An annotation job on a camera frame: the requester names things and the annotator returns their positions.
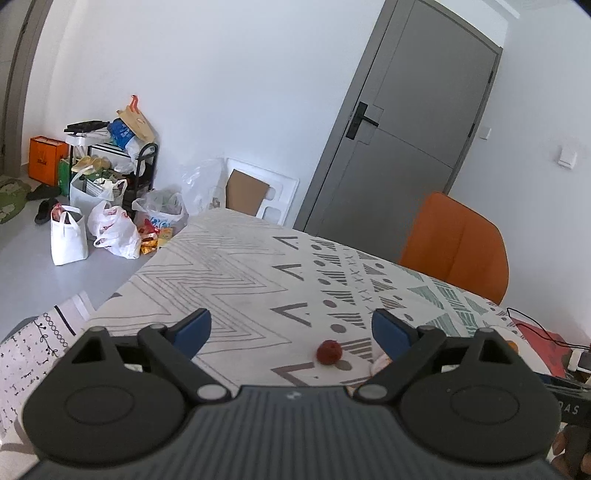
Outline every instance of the door handle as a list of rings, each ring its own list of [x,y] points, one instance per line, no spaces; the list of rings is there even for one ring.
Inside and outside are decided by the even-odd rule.
[[[361,122],[367,122],[370,125],[373,125],[374,127],[379,127],[379,123],[365,116],[365,112],[367,111],[367,109],[367,103],[359,102],[359,104],[357,105],[357,110],[355,111],[355,114],[353,115],[353,118],[349,125],[349,129],[347,130],[347,134],[345,135],[347,138],[355,140],[355,137],[357,136],[357,130],[359,130]]]

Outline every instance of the door frame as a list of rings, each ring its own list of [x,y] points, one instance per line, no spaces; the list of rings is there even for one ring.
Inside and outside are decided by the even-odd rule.
[[[462,152],[460,153],[460,158],[458,159],[458,162],[453,169],[452,175],[450,176],[443,190],[444,193],[447,194],[452,188],[452,185],[457,177],[458,172],[462,168],[462,164],[464,163],[468,150],[470,149],[472,141],[474,140],[476,132],[478,131],[480,120],[482,119],[482,115],[484,114],[484,110],[488,102],[488,97],[491,94],[492,86],[495,82],[496,73],[499,67],[499,62],[501,61],[501,54],[503,52],[503,49],[502,47],[495,44],[490,38],[486,37],[476,27],[474,27],[473,25],[465,21],[463,18],[459,17],[454,12],[452,12],[451,10],[447,9],[442,4],[437,2],[437,0],[416,1],[423,2],[424,4],[427,4],[430,7],[433,7],[434,9],[438,10],[441,14],[450,18],[464,30],[474,35],[478,40],[483,42],[496,54],[495,62],[492,68],[491,79],[486,87],[485,93],[482,97],[482,102],[480,103],[480,107],[478,108],[478,112],[476,114],[475,127],[474,129],[472,129],[470,136],[466,139],[466,143],[464,144]],[[314,172],[314,176],[312,177],[310,186],[308,187],[308,191],[306,192],[306,196],[304,197],[304,201],[295,220],[294,229],[296,230],[309,233],[310,235],[318,234],[321,222],[319,222],[318,220],[310,222],[310,216],[312,214],[314,207],[316,206],[317,199],[320,196],[320,191],[324,186],[324,182],[326,181],[326,178],[329,174],[329,170],[333,166],[337,150],[339,149],[341,140],[345,136],[346,128],[349,125],[349,121],[351,117],[353,117],[353,113],[355,111],[357,102],[359,101],[359,97],[361,95],[361,90],[365,85],[365,80],[369,76],[369,71],[374,63],[376,55],[378,54],[378,50],[382,44],[382,40],[384,38],[384,35],[386,34],[386,30],[390,25],[397,3],[398,0],[385,0],[384,6],[382,7],[382,11],[378,16],[378,20],[374,26],[374,30],[372,31],[372,34],[369,37],[368,44],[365,47],[365,51],[363,52],[361,61],[357,66],[357,70],[355,71],[355,75],[353,76],[353,80],[351,81],[351,85],[349,86],[349,90],[345,95],[345,99],[343,100],[343,104],[340,108],[339,114],[336,117],[335,124],[333,125],[333,128],[330,132],[329,138],[326,142],[326,146],[324,147],[324,151],[320,156],[318,166],[316,167],[316,171]]]
[[[53,0],[33,0],[18,36],[8,74],[7,95],[0,112],[0,173],[21,174],[22,121],[33,59]]]

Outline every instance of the green rug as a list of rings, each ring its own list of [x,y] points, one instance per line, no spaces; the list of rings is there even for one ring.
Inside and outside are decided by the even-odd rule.
[[[27,202],[31,186],[9,177],[0,177],[0,225],[16,217]]]

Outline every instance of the orange chair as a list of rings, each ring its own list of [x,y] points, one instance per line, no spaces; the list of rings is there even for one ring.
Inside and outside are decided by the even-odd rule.
[[[447,195],[429,195],[399,262],[499,304],[509,264],[499,229]]]

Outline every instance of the black slipper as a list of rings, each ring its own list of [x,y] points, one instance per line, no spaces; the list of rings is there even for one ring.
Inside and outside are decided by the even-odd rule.
[[[41,183],[35,190],[27,193],[27,200],[50,199],[59,195],[61,195],[59,187],[52,187],[51,185]]]
[[[57,199],[48,199],[43,200],[39,204],[39,211],[35,217],[35,223],[37,225],[43,225],[49,221],[51,218],[51,210],[56,203],[58,203]]]

